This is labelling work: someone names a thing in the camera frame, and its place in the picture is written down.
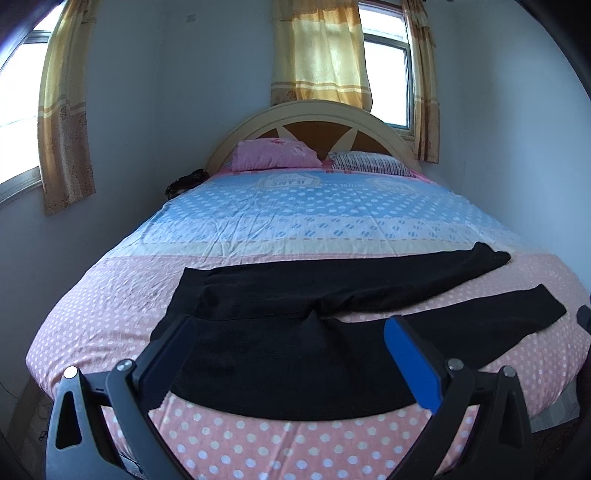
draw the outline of mattress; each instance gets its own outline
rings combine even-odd
[[[183,269],[317,258],[375,258],[469,249],[477,241],[512,260],[442,295],[367,322],[543,283],[567,309],[484,368],[513,366],[528,413],[552,405],[586,358],[591,337],[576,323],[589,296],[555,256],[524,242],[497,220],[445,188],[408,177],[324,170],[219,174],[167,202],[98,261],[55,306],[27,355],[31,375],[50,396],[64,369],[111,369],[136,358],[162,319]],[[440,470],[459,457],[478,407],[470,407]],[[201,480],[385,479],[431,413],[418,405],[331,422],[239,417],[168,394],[149,413],[171,450]],[[105,409],[116,445],[128,451]]]

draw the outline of dark cloth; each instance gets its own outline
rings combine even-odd
[[[184,177],[180,177],[179,179],[172,182],[168,187],[166,187],[164,193],[166,194],[166,198],[168,200],[172,200],[182,193],[185,193],[186,191],[201,185],[207,179],[209,179],[209,173],[203,171],[202,168],[199,168],[193,173],[185,175]]]
[[[152,338],[178,314],[194,317],[197,345],[172,392],[208,408],[309,421],[385,413],[414,399],[385,347],[384,320],[321,316],[398,309],[508,260],[477,244],[407,257],[186,269]],[[444,355],[480,368],[564,313],[540,286],[407,319]]]

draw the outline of metal bolt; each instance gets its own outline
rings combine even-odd
[[[68,367],[64,370],[64,377],[74,378],[77,373],[78,373],[78,369],[76,367]]]
[[[503,367],[503,375],[509,378],[513,378],[517,375],[517,372],[515,371],[515,368],[510,367],[509,365],[505,365]]]
[[[134,363],[129,358],[126,358],[125,360],[122,360],[117,364],[117,370],[119,370],[120,372],[124,372],[126,370],[129,370],[133,364]]]
[[[447,367],[449,370],[458,371],[464,368],[464,362],[462,362],[459,358],[450,358],[447,361]]]

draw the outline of white wall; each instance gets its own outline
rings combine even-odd
[[[436,43],[437,94],[440,104],[440,151],[438,164],[422,164],[429,178],[459,193],[465,172],[463,156],[465,126],[462,104],[462,74],[457,5],[443,0],[425,3]]]
[[[455,11],[466,166],[457,191],[557,254],[591,291],[591,101],[514,0],[459,0]]]
[[[161,186],[204,167],[232,128],[270,106],[271,0],[171,0],[161,68]],[[196,20],[187,22],[195,14]]]
[[[51,308],[163,199],[154,102],[162,18],[163,0],[102,1],[86,82],[97,193],[49,218],[40,189],[0,208],[0,381],[17,395]],[[14,404],[0,388],[4,432]]]

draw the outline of yellow curtain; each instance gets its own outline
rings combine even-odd
[[[402,0],[410,36],[414,84],[414,151],[418,160],[439,163],[439,102],[435,43],[423,0]]]
[[[274,0],[271,103],[332,100],[370,111],[357,0]]]
[[[46,215],[92,195],[86,131],[86,53],[100,0],[68,0],[47,46],[38,141]]]

